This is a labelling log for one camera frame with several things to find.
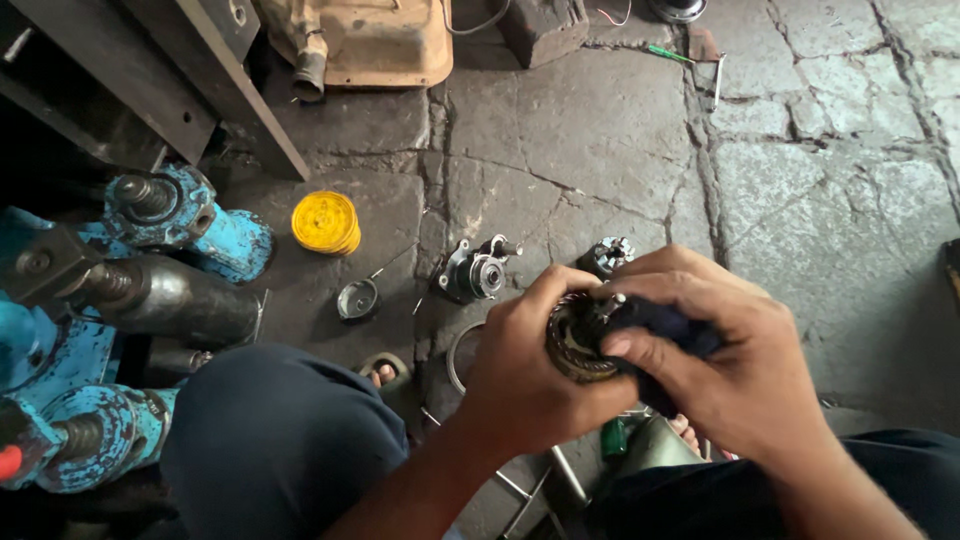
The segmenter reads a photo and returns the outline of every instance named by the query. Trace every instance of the yellow container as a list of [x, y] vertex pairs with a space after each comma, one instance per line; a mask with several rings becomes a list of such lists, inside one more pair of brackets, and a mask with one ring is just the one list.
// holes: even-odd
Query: yellow container
[[290, 216], [294, 237], [308, 250], [349, 255], [360, 245], [360, 222], [347, 197], [333, 191], [310, 193]]

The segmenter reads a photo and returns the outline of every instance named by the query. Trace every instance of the electrical cable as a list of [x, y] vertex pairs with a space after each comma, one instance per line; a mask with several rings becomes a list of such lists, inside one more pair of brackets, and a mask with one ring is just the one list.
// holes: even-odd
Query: electrical cable
[[492, 25], [496, 24], [497, 21], [502, 19], [503, 15], [507, 14], [507, 9], [510, 8], [510, 0], [504, 0], [503, 7], [500, 8], [500, 11], [497, 12], [496, 15], [491, 17], [490, 20], [488, 20], [487, 22], [479, 26], [475, 26], [469, 30], [453, 30], [453, 27], [450, 26], [453, 22], [453, 16], [447, 14], [445, 0], [440, 0], [440, 7], [444, 9], [444, 26], [446, 27], [446, 30], [451, 34], [453, 34], [454, 36], [469, 36], [470, 34], [473, 34], [475, 32], [480, 32], [481, 30], [486, 30], [487, 28], [490, 28]]
[[597, 11], [602, 13], [603, 16], [607, 17], [607, 20], [609, 20], [613, 24], [613, 26], [623, 26], [627, 24], [627, 21], [630, 19], [630, 8], [632, 8], [633, 6], [634, 6], [634, 0], [628, 0], [627, 14], [623, 16], [623, 22], [616, 22], [615, 20], [613, 20], [613, 17], [611, 17], [607, 12], [601, 10], [600, 8], [597, 8]]

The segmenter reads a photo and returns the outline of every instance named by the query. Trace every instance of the stone paving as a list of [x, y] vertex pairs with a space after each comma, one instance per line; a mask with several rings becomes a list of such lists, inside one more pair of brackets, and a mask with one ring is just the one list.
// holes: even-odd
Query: stone paving
[[[454, 9], [464, 28], [487, 15]], [[455, 68], [429, 90], [335, 92], [291, 103], [274, 59], [264, 97], [315, 171], [307, 184], [266, 178], [249, 156], [206, 168], [221, 203], [264, 215], [279, 240], [261, 280], [275, 292], [270, 339], [345, 365], [387, 350], [420, 372], [428, 406], [456, 406], [443, 355], [494, 302], [427, 296], [434, 261], [462, 237], [504, 233], [524, 255], [508, 264], [509, 299], [550, 262], [629, 236], [639, 252], [677, 242], [757, 282], [794, 311], [810, 370], [838, 432], [910, 425], [960, 433], [960, 332], [940, 244], [960, 236], [960, 4], [893, 0], [731, 0], [695, 24], [728, 53], [723, 102], [706, 113], [712, 64], [648, 55], [679, 51], [686, 29], [636, 0], [588, 1], [584, 47], [521, 70], [495, 29], [455, 39]], [[357, 253], [300, 248], [289, 215], [304, 194], [346, 193]], [[333, 299], [415, 240], [378, 278], [383, 310], [342, 327]], [[596, 436], [567, 445], [590, 488]], [[532, 486], [543, 460], [505, 471]], [[492, 480], [462, 514], [468, 538], [494, 537], [519, 501]], [[522, 534], [543, 515], [538, 503]]]

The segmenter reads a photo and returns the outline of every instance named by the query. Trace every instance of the metal ring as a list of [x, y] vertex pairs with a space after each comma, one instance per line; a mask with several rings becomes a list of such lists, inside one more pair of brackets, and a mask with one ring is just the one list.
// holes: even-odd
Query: metal ring
[[462, 340], [464, 336], [467, 335], [468, 331], [471, 331], [477, 327], [482, 327], [485, 324], [487, 324], [486, 320], [477, 321], [475, 323], [470, 323], [466, 325], [464, 329], [457, 334], [457, 337], [453, 339], [453, 343], [450, 345], [450, 349], [446, 352], [446, 374], [448, 377], [450, 377], [450, 382], [453, 383], [453, 386], [457, 389], [458, 392], [460, 392], [462, 396], [467, 395], [467, 388], [464, 386], [462, 382], [460, 382], [460, 378], [457, 377], [457, 370], [453, 366], [453, 360], [457, 355], [457, 347], [460, 346], [460, 340]]

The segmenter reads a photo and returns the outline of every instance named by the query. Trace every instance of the right hand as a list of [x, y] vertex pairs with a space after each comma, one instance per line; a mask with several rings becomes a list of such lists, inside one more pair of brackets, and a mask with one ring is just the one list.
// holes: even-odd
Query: right hand
[[696, 430], [724, 450], [779, 469], [793, 457], [839, 448], [817, 402], [793, 315], [760, 287], [671, 245], [619, 268], [595, 290], [673, 305], [721, 332], [726, 345], [707, 361], [643, 329], [614, 332], [602, 348], [657, 379]]

